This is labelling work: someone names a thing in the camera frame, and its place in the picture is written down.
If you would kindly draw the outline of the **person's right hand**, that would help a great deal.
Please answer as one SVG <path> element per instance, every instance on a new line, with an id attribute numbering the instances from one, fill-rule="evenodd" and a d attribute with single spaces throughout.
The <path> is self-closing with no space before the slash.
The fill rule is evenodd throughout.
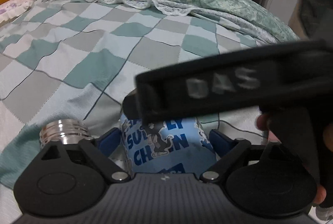
<path id="1" fill-rule="evenodd" d="M 261 114 L 256 119 L 256 126 L 261 131 L 268 131 L 268 140 L 269 141 L 279 141 L 279 139 L 272 133 L 269 129 L 270 119 L 266 114 Z M 313 200 L 314 205 L 319 205 L 324 202 L 326 198 L 326 189 L 321 185 L 317 186 L 317 194 Z"/>

